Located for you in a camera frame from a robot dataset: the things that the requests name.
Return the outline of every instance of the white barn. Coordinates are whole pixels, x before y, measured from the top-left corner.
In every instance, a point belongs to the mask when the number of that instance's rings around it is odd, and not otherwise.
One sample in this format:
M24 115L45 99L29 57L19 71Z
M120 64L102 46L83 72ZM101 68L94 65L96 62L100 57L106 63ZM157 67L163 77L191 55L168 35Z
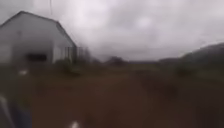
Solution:
M76 56L59 22L21 11L0 26L0 64L52 64Z

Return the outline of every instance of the barn wall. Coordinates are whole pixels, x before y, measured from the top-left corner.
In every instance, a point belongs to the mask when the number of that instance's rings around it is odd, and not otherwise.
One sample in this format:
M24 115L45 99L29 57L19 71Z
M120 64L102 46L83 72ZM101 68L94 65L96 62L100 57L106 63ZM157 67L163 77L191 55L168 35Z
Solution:
M11 45L0 45L0 65L10 64L12 49Z
M24 52L47 52L49 63L61 59L59 49L72 47L68 39L60 33L55 22L23 14L0 30L0 45L13 47L12 62L23 61Z

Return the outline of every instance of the cloud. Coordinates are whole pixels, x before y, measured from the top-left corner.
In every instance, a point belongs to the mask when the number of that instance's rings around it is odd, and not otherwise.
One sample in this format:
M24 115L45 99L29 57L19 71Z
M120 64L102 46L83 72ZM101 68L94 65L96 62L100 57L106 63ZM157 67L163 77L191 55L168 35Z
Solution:
M223 41L223 4L223 0L51 0L50 6L50 0L1 0L0 22L24 9L59 20L78 44L98 57L158 59Z

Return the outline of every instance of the dirt road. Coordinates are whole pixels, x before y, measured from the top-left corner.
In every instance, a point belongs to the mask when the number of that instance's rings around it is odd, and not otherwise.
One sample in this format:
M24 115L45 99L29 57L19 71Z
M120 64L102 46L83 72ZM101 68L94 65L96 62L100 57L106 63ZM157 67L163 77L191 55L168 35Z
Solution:
M32 127L68 128L73 121L82 128L199 127L195 108L178 100L175 87L158 84L134 75L58 80L32 96Z

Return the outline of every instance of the barn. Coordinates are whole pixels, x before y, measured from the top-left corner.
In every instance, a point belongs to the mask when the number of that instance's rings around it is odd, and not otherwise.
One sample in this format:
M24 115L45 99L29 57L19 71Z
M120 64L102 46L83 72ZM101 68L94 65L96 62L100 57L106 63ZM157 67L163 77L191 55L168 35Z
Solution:
M76 45L58 21L21 11L0 26L0 64L49 65L76 56Z

